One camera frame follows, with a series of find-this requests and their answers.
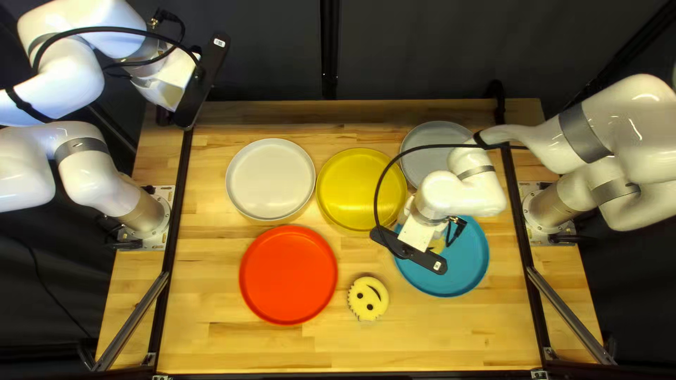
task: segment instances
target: white plate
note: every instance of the white plate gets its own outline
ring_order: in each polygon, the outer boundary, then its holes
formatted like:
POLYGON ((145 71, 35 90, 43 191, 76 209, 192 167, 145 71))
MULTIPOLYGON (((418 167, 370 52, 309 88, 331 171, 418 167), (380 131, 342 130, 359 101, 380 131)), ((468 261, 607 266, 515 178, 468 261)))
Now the white plate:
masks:
MULTIPOLYGON (((428 144, 462 144, 472 137, 465 127, 454 122, 426 122, 413 128, 404 141, 400 153, 428 144)), ((448 170, 446 158, 454 148, 422 149, 402 157, 404 176, 416 189, 425 177, 435 170, 448 170)))
POLYGON ((254 141, 228 165, 225 188, 235 207, 250 218, 286 218, 312 196, 314 165, 303 148, 288 140, 254 141))

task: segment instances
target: orange plate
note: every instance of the orange plate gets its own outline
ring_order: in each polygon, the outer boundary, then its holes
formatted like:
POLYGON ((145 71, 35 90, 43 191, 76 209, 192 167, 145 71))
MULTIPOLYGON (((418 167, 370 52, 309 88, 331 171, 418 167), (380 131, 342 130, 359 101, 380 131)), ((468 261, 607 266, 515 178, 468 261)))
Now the orange plate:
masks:
POLYGON ((296 325, 326 307, 337 278, 336 257, 318 233, 282 226, 249 246, 239 267, 239 290, 261 319, 296 325))

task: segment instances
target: plate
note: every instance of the plate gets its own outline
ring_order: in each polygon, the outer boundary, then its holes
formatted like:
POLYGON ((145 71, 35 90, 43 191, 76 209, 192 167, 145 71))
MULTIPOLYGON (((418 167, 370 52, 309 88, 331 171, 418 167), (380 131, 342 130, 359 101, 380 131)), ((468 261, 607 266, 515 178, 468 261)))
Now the plate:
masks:
MULTIPOLYGON (((370 231, 373 196, 378 179, 391 158, 366 148, 348 149, 333 156, 317 177, 317 202, 332 222, 353 231, 370 231)), ((406 201, 406 179, 396 164, 385 175, 378 196, 378 217, 384 226, 394 223, 406 201)))
MULTIPOLYGON (((400 153, 421 145, 462 144, 471 137, 472 133, 467 128, 454 122, 426 122, 406 135, 400 153)), ((407 154, 400 160, 404 176, 417 189, 428 174, 436 170, 448 170, 446 158, 453 149, 455 148, 422 149, 407 154)))
POLYGON ((262 139, 233 157, 225 187, 242 214, 256 220, 279 220, 296 213, 312 196, 314 165, 298 145, 262 139))
MULTIPOLYGON (((457 297, 474 289, 486 274, 489 261, 486 236, 474 218, 470 216, 461 218, 467 221, 465 230, 450 247, 445 247, 441 251, 441 256, 448 264, 448 271, 445 274, 436 275, 411 260, 394 258, 401 274, 418 290, 436 297, 457 297)), ((458 226, 454 223, 449 225, 452 228, 452 236, 458 226)), ((397 225, 394 231, 399 233, 401 229, 402 227, 397 225)))
POLYGON ((329 244, 300 226, 266 231, 249 246, 239 267, 239 289, 261 319, 297 325, 314 318, 336 288, 338 265, 329 244))

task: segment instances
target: yellow plate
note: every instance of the yellow plate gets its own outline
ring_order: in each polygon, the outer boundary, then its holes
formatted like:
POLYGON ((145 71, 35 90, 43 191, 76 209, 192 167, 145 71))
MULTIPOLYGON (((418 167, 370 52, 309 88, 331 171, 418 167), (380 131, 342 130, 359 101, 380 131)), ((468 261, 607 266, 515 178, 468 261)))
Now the yellow plate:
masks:
MULTIPOLYGON (((317 202, 332 222, 353 231, 375 227, 373 195, 390 158, 366 148, 348 149, 333 156, 317 178, 317 202)), ((406 201, 406 179, 398 165, 385 175, 378 196, 382 225, 392 224, 406 201)))

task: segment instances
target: gray plate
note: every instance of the gray plate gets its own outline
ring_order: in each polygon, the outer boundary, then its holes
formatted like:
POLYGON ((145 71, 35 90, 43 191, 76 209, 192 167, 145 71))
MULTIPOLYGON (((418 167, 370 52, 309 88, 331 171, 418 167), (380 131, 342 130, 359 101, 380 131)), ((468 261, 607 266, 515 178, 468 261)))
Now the gray plate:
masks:
MULTIPOLYGON (((426 122, 406 135, 400 152, 428 144, 462 144, 471 137, 472 133, 467 128, 454 122, 426 122)), ((407 154, 400 160, 404 176, 417 189, 429 173, 448 170, 446 158, 453 149, 423 149, 407 154)))

